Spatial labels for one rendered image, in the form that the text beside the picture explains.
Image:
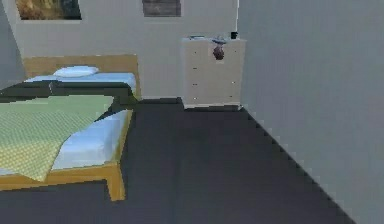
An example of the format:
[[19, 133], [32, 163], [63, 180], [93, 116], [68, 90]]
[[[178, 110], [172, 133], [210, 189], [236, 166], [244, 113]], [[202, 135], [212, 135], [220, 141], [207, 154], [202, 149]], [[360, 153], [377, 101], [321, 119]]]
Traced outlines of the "green checked blanket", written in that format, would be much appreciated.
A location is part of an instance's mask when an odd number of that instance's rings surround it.
[[0, 103], [0, 169], [44, 181], [62, 144], [112, 105], [103, 95]]

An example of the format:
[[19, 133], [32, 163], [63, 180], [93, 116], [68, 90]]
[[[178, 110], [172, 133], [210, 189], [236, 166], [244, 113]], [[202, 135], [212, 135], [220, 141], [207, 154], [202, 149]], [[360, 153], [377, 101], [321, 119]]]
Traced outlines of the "framed brown landscape picture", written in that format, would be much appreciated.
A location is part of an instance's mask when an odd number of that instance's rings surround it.
[[78, 0], [15, 0], [22, 20], [81, 20]]

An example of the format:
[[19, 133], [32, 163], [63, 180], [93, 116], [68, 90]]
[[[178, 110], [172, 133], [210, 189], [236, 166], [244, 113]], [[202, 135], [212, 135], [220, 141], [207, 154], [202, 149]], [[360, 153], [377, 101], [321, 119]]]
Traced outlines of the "white chest of drawers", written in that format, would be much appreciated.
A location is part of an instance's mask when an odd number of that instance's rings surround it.
[[211, 38], [181, 41], [182, 93], [185, 108], [240, 105], [246, 41], [226, 40], [223, 57], [216, 58], [218, 44]]

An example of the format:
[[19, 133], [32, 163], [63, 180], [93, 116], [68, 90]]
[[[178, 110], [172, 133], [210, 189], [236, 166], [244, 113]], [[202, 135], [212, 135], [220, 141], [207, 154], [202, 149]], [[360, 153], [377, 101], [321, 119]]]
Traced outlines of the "wooden bed with blue mattress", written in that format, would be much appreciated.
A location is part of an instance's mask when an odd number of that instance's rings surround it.
[[[95, 66], [101, 71], [100, 81], [123, 81], [133, 88], [137, 98], [141, 97], [136, 55], [29, 57], [23, 65], [29, 81], [47, 78], [61, 67]], [[125, 199], [121, 158], [132, 118], [131, 110], [122, 111], [73, 134], [42, 182], [0, 169], [0, 191], [104, 180], [112, 201]]]

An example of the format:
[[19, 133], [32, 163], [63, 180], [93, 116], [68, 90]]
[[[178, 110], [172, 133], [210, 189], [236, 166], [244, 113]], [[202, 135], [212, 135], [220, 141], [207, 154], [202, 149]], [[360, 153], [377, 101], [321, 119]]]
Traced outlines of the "white pillow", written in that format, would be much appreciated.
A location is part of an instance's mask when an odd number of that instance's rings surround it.
[[69, 66], [58, 69], [53, 73], [58, 77], [82, 77], [96, 74], [99, 71], [97, 67], [92, 66]]

